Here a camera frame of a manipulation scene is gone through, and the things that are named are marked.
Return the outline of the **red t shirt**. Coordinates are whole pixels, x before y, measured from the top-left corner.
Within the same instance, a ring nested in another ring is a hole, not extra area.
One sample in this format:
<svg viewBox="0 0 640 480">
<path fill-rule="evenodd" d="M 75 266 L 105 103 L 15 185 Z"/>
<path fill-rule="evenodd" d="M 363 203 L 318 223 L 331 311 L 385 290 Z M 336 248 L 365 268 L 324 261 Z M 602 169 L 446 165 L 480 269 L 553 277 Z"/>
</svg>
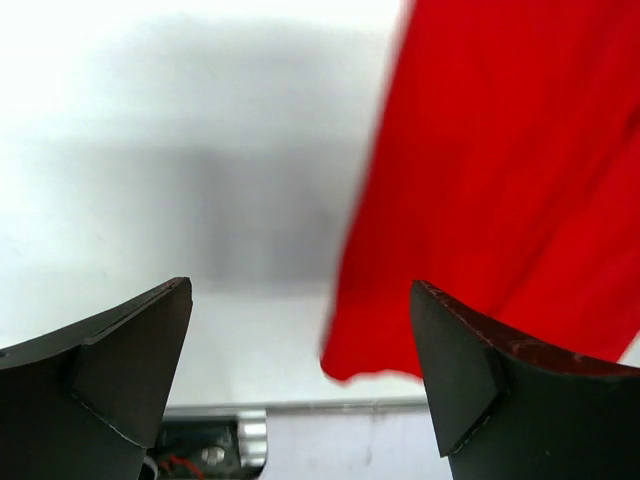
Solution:
<svg viewBox="0 0 640 480">
<path fill-rule="evenodd" d="M 421 372 L 429 282 L 617 361 L 639 331 L 639 5 L 412 4 L 321 355 L 338 381 Z"/>
</svg>

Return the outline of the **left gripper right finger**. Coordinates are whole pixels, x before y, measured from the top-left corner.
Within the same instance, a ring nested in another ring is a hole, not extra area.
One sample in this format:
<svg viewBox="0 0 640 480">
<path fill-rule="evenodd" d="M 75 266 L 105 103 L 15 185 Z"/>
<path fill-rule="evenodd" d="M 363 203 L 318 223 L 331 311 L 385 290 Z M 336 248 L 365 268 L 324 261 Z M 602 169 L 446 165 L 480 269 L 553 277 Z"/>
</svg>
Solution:
<svg viewBox="0 0 640 480">
<path fill-rule="evenodd" d="M 546 343 L 417 281 L 410 317 L 456 479 L 635 479 L 639 371 Z"/>
</svg>

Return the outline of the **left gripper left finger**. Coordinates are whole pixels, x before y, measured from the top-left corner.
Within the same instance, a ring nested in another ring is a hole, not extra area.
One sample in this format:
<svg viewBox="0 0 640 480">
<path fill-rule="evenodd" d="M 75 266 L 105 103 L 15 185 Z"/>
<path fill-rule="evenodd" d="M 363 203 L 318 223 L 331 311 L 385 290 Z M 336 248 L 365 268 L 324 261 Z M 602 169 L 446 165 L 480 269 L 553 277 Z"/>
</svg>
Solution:
<svg viewBox="0 0 640 480">
<path fill-rule="evenodd" d="M 1 351 L 4 479 L 136 479 L 156 442 L 192 311 L 171 279 Z"/>
</svg>

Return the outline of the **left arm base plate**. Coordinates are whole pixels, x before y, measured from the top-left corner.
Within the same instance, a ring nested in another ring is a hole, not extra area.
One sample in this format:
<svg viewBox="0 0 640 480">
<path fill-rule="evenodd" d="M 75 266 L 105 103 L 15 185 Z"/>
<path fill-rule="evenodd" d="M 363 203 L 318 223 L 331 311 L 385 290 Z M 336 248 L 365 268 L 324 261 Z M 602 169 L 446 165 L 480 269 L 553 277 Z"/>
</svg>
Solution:
<svg viewBox="0 0 640 480">
<path fill-rule="evenodd" d="M 174 407 L 166 410 L 141 479 L 257 479 L 267 463 L 266 410 Z"/>
</svg>

